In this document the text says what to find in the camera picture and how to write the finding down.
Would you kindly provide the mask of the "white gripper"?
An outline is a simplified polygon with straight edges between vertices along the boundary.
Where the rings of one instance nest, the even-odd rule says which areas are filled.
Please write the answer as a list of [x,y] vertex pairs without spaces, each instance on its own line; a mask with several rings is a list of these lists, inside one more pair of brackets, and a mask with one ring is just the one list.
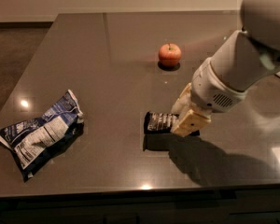
[[[171,112],[177,114],[178,119],[171,132],[185,137],[199,131],[211,122],[211,111],[226,113],[242,102],[246,95],[246,91],[235,91],[223,84],[213,70],[211,59],[207,58],[172,106]],[[197,106],[188,106],[190,97]]]

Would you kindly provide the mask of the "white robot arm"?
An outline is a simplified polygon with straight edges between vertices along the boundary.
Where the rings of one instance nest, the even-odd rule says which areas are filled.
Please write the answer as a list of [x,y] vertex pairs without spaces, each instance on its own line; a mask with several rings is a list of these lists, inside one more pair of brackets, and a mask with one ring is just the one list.
[[280,71],[280,0],[243,0],[242,28],[195,71],[171,112],[171,132],[185,137],[244,100],[260,79]]

